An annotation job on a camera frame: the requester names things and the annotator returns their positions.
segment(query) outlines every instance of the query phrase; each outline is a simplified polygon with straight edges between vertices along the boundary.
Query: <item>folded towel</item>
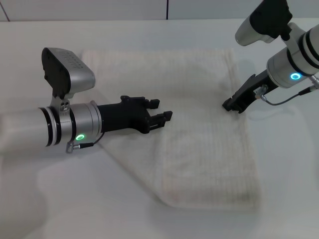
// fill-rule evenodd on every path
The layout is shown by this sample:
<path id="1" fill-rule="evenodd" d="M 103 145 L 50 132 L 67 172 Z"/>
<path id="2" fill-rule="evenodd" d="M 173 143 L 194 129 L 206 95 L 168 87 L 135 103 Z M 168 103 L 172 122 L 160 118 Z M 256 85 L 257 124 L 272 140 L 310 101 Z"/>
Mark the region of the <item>folded towel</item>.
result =
<path id="1" fill-rule="evenodd" d="M 173 111 L 171 121 L 150 134 L 126 129 L 100 141 L 164 203 L 256 207 L 259 183 L 246 116 L 222 107 L 240 86 L 232 50 L 85 51 L 82 59 L 96 76 L 89 98 L 113 104 L 121 95 L 144 96 L 160 99 L 151 115 Z"/>

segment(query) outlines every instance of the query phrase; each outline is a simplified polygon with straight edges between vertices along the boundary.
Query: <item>blue led light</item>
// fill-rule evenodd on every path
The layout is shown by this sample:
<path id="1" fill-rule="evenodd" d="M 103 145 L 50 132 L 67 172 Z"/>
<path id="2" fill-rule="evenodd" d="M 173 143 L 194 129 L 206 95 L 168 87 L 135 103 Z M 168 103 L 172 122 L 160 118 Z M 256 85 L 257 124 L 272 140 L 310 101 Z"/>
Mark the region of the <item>blue led light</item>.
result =
<path id="1" fill-rule="evenodd" d="M 290 78 L 291 78 L 292 80 L 294 80 L 294 81 L 297 81 L 297 80 L 299 80 L 299 79 L 301 78 L 301 75 L 300 75 L 299 73 L 292 73 L 292 74 L 290 75 Z"/>

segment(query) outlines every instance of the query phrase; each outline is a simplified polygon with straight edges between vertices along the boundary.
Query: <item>white table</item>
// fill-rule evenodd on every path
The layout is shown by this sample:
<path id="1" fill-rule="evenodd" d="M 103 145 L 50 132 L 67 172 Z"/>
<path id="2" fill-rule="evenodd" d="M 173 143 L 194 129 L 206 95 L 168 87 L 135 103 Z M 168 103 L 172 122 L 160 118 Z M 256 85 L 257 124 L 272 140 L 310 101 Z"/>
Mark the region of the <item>white table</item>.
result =
<path id="1" fill-rule="evenodd" d="M 242 82 L 284 47 L 237 45 L 241 19 L 0 23 L 0 112 L 47 106 L 41 51 L 60 47 L 116 51 L 234 48 Z M 305 30 L 319 19 L 296 19 Z M 278 102 L 310 85 L 277 89 Z M 317 239 L 319 94 L 247 110 L 258 153 L 263 202 L 258 212 L 177 210 L 157 202 L 107 153 L 69 156 L 64 145 L 2 156 L 1 239 Z"/>

